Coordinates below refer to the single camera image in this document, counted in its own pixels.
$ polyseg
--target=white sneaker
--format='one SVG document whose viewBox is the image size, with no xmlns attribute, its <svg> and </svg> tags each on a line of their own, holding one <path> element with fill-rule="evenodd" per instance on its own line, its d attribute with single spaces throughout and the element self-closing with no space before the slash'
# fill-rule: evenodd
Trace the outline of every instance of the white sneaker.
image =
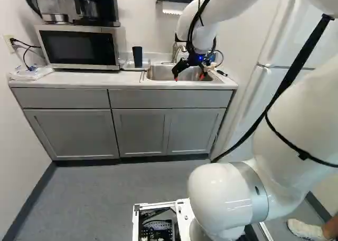
<svg viewBox="0 0 338 241">
<path fill-rule="evenodd" d="M 302 221 L 298 221 L 297 219 L 289 219 L 287 221 L 287 227 L 297 237 L 314 241 L 330 240 L 324 237 L 322 228 L 320 226 L 305 224 Z"/>
</svg>

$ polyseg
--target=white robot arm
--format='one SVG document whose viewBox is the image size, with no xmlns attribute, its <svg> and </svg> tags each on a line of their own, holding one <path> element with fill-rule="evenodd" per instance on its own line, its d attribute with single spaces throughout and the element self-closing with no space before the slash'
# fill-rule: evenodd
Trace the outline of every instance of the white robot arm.
<svg viewBox="0 0 338 241">
<path fill-rule="evenodd" d="M 217 23 L 236 17 L 257 0 L 210 0 L 192 38 L 193 53 L 213 45 Z M 338 15 L 336 0 L 311 0 L 324 13 Z M 198 0 L 184 10 L 177 37 L 186 40 Z M 315 156 L 302 160 L 271 130 L 266 120 L 253 137 L 254 158 L 198 167 L 189 182 L 195 220 L 191 241 L 236 240 L 244 226 L 291 213 L 308 191 L 338 172 L 338 56 L 288 88 L 269 109 L 269 121 L 288 141 Z"/>
</svg>

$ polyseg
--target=refrigerator door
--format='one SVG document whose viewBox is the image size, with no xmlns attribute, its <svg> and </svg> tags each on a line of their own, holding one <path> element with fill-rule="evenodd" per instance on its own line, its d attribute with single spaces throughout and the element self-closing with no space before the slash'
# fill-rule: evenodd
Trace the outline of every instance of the refrigerator door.
<svg viewBox="0 0 338 241">
<path fill-rule="evenodd" d="M 254 73 L 260 73 L 260 79 L 256 82 L 251 82 L 248 87 L 247 94 L 244 101 L 245 107 L 241 107 L 243 110 L 242 118 L 237 125 L 229 143 L 227 149 L 233 146 L 252 126 L 257 118 L 264 111 L 265 107 L 269 104 L 270 100 L 274 96 L 277 88 L 282 82 L 288 68 L 285 69 L 269 69 L 266 67 L 257 66 Z M 313 70 L 302 70 L 295 82 L 299 81 L 305 74 L 309 74 Z M 222 162 L 230 161 L 243 161 L 253 157 L 252 153 L 252 136 L 244 142 L 239 148 L 233 151 L 231 154 L 224 157 Z"/>
<path fill-rule="evenodd" d="M 284 0 L 261 52 L 258 64 L 290 66 L 318 24 L 323 12 L 309 0 Z M 329 23 L 305 64 L 316 68 L 338 53 L 338 21 Z"/>
</svg>

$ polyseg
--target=floor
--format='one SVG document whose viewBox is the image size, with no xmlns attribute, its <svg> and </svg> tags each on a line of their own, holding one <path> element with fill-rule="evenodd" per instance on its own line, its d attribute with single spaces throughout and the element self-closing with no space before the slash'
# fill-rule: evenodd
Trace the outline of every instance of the floor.
<svg viewBox="0 0 338 241">
<path fill-rule="evenodd" d="M 186 198 L 189 174 L 207 162 L 58 168 L 16 240 L 131 241 L 133 204 Z M 291 215 L 266 222 L 275 241 L 302 240 L 288 231 L 289 217 L 322 223 L 305 201 Z"/>
</svg>

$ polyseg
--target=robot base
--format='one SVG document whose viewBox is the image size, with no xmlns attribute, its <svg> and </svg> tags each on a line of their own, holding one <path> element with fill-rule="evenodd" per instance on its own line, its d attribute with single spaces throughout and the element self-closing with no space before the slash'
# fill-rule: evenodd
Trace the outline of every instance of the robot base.
<svg viewBox="0 0 338 241">
<path fill-rule="evenodd" d="M 200 224 L 195 219 L 194 213 L 190 206 L 189 199 L 179 199 L 177 201 L 170 201 L 165 203 L 154 203 L 154 204 L 136 204 L 134 205 L 133 210 L 133 241 L 139 241 L 140 229 L 139 216 L 142 211 L 147 210 L 159 210 L 171 208 L 173 211 L 176 211 L 176 216 L 174 221 L 177 222 L 179 227 L 179 238 L 181 241 L 230 241 L 235 240 L 231 238 L 221 238 L 221 237 L 212 237 L 212 239 L 205 233 L 201 228 Z M 225 234 L 240 236 L 244 234 L 244 227 L 234 228 L 227 230 Z M 245 236 L 241 236 L 239 240 L 248 240 Z"/>
</svg>

